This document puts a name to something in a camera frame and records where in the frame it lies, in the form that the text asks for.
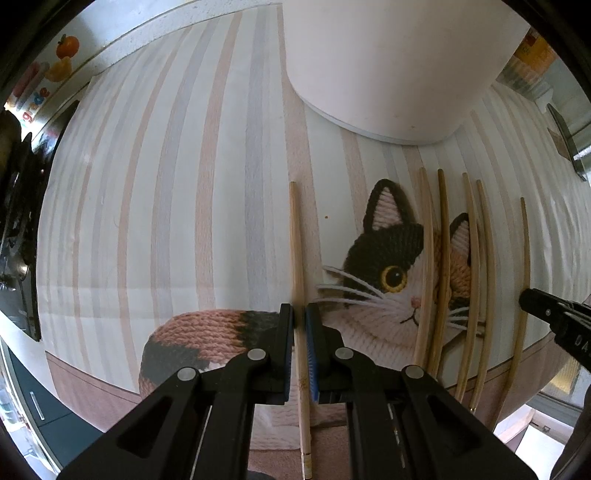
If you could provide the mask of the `dark wooden chopstick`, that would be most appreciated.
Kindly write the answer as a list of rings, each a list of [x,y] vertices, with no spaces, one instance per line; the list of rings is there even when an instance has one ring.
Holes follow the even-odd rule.
[[[478,315],[480,310],[480,247],[477,228],[476,203],[470,176],[467,172],[462,175],[466,195],[469,217],[469,240],[471,259],[470,306],[465,343],[458,371],[455,398],[462,403],[467,389],[468,375],[472,365],[473,353],[478,329]]]

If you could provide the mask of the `wooden chopstick right group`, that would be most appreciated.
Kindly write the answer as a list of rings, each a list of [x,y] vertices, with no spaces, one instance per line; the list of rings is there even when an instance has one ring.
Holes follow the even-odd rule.
[[[495,243],[492,231],[492,217],[490,213],[490,206],[488,196],[484,183],[481,179],[476,181],[476,187],[479,195],[482,218],[483,218],[483,235],[484,235],[484,259],[486,266],[486,293],[485,293],[485,320],[484,320],[484,334],[482,339],[482,348],[480,353],[480,360],[478,372],[476,376],[475,388],[470,401],[470,411],[476,414],[482,394],[484,391],[486,375],[489,366],[489,359],[492,351],[494,325],[495,325],[495,298],[496,298],[496,259],[495,259]]]

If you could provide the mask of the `wooden chopstick on cat face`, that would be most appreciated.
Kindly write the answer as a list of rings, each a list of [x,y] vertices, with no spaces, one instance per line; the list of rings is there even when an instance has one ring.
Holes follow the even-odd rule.
[[[435,324],[433,328],[433,337],[428,363],[428,372],[434,378],[437,377],[443,350],[444,334],[446,329],[446,319],[451,295],[450,276],[451,276],[451,240],[450,240],[450,215],[449,199],[446,175],[443,169],[438,172],[438,187],[440,198],[440,263],[439,263],[439,283],[437,310]]]

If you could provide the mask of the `striped cat placemat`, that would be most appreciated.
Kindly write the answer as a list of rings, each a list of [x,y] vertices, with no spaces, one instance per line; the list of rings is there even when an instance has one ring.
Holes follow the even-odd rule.
[[[589,296],[589,187],[558,153],[549,116],[496,79],[436,143],[380,141],[326,119],[288,79],[283,2],[176,30],[91,83],[57,151],[38,234],[39,317],[58,398],[104,431],[176,369],[213,370],[256,344],[291,298],[291,181],[305,299],[346,346],[385,367],[415,363],[425,167],[436,271],[428,363],[443,169],[451,295],[436,378],[455,395],[470,306],[467,172],[480,310],[463,403],[470,409],[485,330],[481,179],[497,274],[476,415],[488,424],[511,414],[564,362],[549,328],[520,311],[521,290]]]

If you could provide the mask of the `white utensil holder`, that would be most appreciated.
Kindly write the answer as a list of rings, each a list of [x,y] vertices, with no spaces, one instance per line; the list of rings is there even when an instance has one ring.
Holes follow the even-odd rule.
[[[287,76],[335,124],[403,145],[452,135],[529,29],[503,1],[285,1]]]

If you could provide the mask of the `black gas stove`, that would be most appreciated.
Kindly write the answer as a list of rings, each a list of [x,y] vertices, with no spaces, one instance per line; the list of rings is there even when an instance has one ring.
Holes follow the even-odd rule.
[[[79,102],[41,133],[20,136],[16,117],[1,113],[1,312],[26,335],[41,339],[36,288],[37,234],[53,160]]]

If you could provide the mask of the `fruit printed sticker strip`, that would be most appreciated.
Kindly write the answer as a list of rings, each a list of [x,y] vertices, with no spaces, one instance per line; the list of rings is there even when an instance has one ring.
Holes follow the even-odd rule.
[[[72,75],[72,60],[79,50],[80,41],[76,36],[62,34],[25,70],[5,104],[23,125],[33,123],[40,108]]]

